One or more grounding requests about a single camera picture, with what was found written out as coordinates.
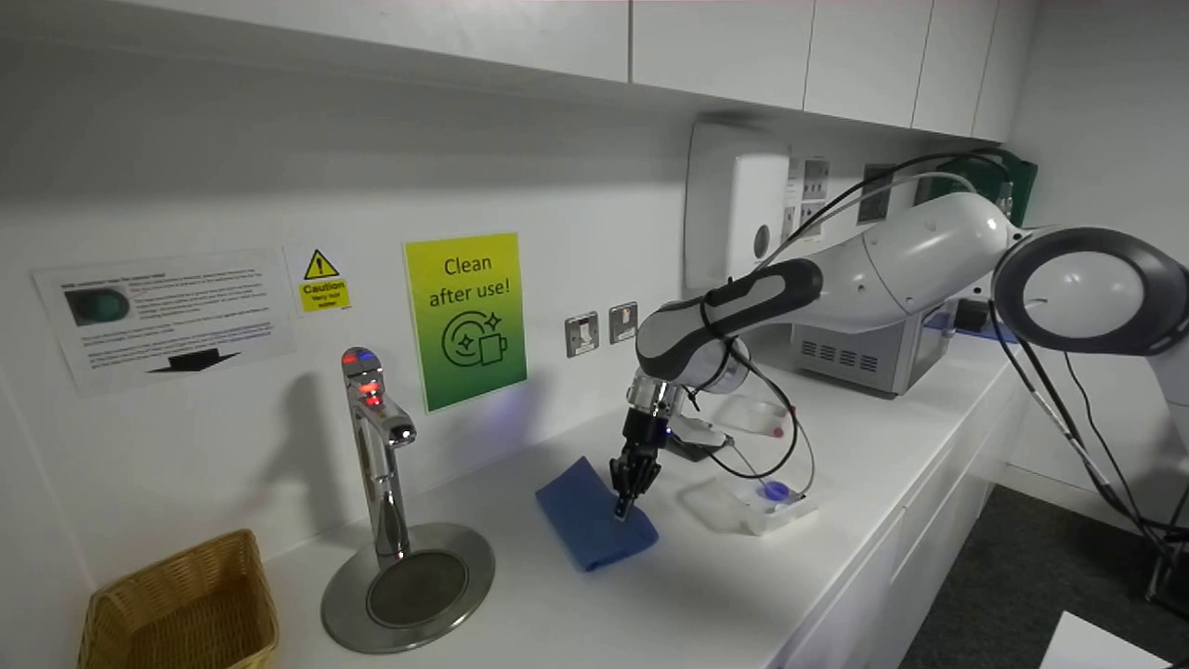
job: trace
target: white wall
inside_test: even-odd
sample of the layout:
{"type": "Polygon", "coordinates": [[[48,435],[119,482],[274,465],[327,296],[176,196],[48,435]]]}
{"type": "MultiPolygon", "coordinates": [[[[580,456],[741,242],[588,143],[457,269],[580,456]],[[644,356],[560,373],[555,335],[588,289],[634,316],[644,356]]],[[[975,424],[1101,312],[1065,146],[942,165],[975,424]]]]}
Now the white wall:
{"type": "MultiPolygon", "coordinates": [[[[1033,227],[1116,227],[1189,264],[1189,5],[1044,0],[1012,149],[1041,165],[1033,227]]],[[[1076,356],[1101,424],[1142,502],[1169,509],[1184,487],[1175,435],[1146,360],[1076,356]]],[[[1014,482],[1105,513],[1056,426],[1033,414],[1014,482]]]]}
{"type": "MultiPolygon", "coordinates": [[[[363,523],[337,355],[374,347],[420,444],[416,495],[622,409],[633,347],[563,360],[560,319],[680,295],[691,109],[514,102],[0,41],[0,667],[72,667],[85,596],[230,528],[285,553],[363,523]],[[400,244],[521,236],[526,384],[428,414],[400,244]],[[308,251],[353,310],[297,351],[83,399],[33,269],[308,251]]],[[[781,124],[806,158],[903,158],[903,135],[781,124]]]]}

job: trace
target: countertop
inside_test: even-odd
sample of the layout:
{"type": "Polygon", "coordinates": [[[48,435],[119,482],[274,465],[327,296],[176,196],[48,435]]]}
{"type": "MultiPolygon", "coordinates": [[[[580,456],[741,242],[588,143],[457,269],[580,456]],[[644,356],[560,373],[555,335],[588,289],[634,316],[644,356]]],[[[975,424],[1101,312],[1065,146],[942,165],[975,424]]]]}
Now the countertop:
{"type": "MultiPolygon", "coordinates": [[[[991,342],[955,337],[916,387],[887,402],[764,363],[809,433],[814,509],[770,537],[712,532],[684,509],[680,495],[721,471],[666,456],[666,471],[640,502],[661,532],[659,545],[602,571],[580,571],[536,509],[536,491],[576,456],[604,471],[622,449],[623,414],[591,420],[407,502],[412,523],[467,523],[487,537],[497,558],[480,615],[420,649],[353,656],[319,625],[322,588],[358,545],[368,545],[363,532],[271,563],[277,667],[770,667],[820,616],[928,465],[939,462],[962,417],[991,384],[1012,384],[1003,368],[991,342]]],[[[786,481],[806,471],[802,456],[793,456],[786,481]]]]}

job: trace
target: tap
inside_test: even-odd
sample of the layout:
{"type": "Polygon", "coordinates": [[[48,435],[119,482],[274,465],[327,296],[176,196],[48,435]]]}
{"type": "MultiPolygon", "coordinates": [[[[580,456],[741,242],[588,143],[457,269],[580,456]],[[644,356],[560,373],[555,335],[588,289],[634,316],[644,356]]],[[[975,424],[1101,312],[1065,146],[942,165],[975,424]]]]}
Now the tap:
{"type": "Polygon", "coordinates": [[[343,355],[343,384],[362,455],[374,563],[390,566],[407,553],[396,449],[416,444],[416,426],[407,414],[386,399],[384,363],[370,351],[353,347],[343,355]]]}

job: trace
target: white cabinet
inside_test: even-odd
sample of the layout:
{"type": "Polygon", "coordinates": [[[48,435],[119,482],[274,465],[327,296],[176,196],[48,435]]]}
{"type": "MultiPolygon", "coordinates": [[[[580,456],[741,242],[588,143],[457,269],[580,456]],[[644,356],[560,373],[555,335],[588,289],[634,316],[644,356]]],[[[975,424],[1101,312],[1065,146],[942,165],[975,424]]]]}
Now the white cabinet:
{"type": "Polygon", "coordinates": [[[909,127],[932,0],[819,0],[806,109],[909,127]]]}
{"type": "Polygon", "coordinates": [[[633,81],[802,109],[814,0],[634,0],[633,81]]]}
{"type": "Polygon", "coordinates": [[[119,0],[363,45],[627,81],[627,0],[119,0]]]}
{"type": "Polygon", "coordinates": [[[991,47],[991,0],[937,0],[928,18],[915,127],[968,135],[991,47]]]}
{"type": "Polygon", "coordinates": [[[980,80],[975,137],[1003,143],[1033,45],[1037,0],[998,0],[987,67],[980,80]]]}

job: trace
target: white counter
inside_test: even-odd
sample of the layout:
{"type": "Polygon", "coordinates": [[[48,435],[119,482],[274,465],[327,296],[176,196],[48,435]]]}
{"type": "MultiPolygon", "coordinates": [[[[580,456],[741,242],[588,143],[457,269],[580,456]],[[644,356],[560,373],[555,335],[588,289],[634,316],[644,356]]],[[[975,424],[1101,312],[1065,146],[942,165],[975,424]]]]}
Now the white counter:
{"type": "Polygon", "coordinates": [[[608,414],[563,439],[407,502],[412,523],[467,523],[489,539],[497,558],[483,610],[432,646],[368,657],[334,646],[322,632],[322,588],[363,545],[363,532],[358,532],[362,542],[314,542],[271,563],[267,576],[281,636],[277,667],[747,669],[802,662],[809,636],[820,636],[814,625],[838,616],[837,600],[854,590],[852,585],[872,563],[869,553],[897,545],[890,553],[879,550],[887,553],[887,569],[869,581],[879,596],[923,542],[916,537],[932,523],[950,481],[975,471],[968,462],[975,449],[985,449],[987,424],[1012,424],[1012,417],[1003,420],[1003,402],[991,404],[991,395],[1014,399],[1014,381],[1003,368],[997,347],[955,337],[947,356],[897,402],[802,374],[775,374],[793,391],[819,449],[819,509],[762,539],[716,537],[676,500],[684,487],[716,475],[716,470],[666,456],[661,481],[644,500],[646,518],[661,532],[659,545],[588,576],[570,563],[555,528],[536,509],[536,491],[576,456],[591,456],[604,471],[604,462],[622,449],[623,420],[623,414],[608,414]]]}

